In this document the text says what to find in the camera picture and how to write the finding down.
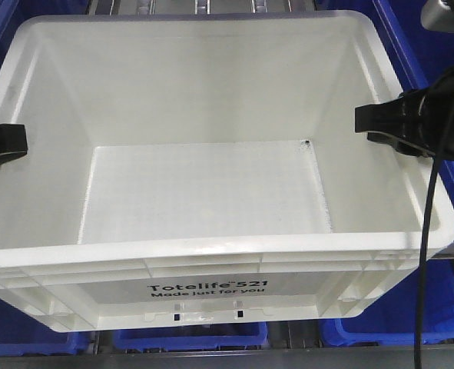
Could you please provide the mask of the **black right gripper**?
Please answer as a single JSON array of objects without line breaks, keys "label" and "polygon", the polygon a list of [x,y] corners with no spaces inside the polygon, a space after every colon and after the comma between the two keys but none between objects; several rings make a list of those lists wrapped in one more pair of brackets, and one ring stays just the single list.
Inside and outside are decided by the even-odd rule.
[{"label": "black right gripper", "polygon": [[[417,131],[422,100],[422,133],[429,153],[382,134]],[[356,133],[369,132],[368,141],[388,145],[400,154],[429,158],[441,153],[443,159],[454,161],[454,65],[426,89],[426,96],[423,91],[406,91],[392,101],[359,106],[354,123]]]}]

